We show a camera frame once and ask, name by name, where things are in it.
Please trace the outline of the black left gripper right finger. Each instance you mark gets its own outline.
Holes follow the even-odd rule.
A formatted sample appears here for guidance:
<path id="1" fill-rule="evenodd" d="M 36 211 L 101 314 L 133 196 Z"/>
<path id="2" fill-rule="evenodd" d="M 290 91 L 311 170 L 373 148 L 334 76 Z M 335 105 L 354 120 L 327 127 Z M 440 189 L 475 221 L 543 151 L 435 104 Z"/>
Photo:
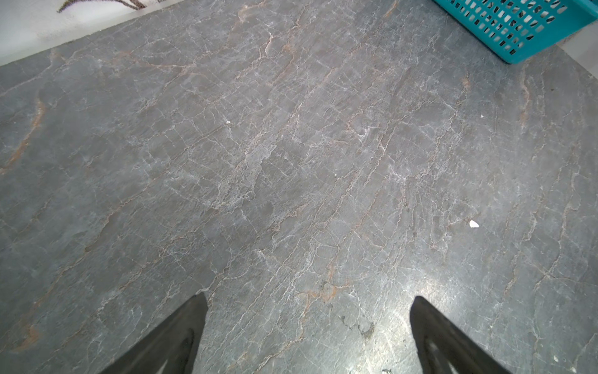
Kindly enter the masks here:
<path id="1" fill-rule="evenodd" d="M 508 372 L 422 296 L 414 299 L 410 323 L 424 373 Z"/>

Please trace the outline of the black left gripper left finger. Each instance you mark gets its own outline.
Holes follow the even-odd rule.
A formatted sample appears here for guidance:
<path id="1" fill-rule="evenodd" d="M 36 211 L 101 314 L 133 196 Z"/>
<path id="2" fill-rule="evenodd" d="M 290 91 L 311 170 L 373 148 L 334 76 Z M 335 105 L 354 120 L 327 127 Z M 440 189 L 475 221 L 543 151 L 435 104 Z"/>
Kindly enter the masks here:
<path id="1" fill-rule="evenodd" d="M 191 373 L 206 324 L 204 293 L 188 299 L 103 373 Z"/>

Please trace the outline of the teal plastic basket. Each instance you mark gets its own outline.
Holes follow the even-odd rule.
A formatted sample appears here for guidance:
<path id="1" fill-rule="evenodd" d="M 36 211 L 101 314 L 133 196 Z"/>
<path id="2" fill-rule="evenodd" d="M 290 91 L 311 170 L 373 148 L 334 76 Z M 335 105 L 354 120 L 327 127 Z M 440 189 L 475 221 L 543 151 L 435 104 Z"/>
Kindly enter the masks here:
<path id="1" fill-rule="evenodd" d="M 589 0 L 435 0 L 508 64 L 557 45 L 597 21 Z"/>

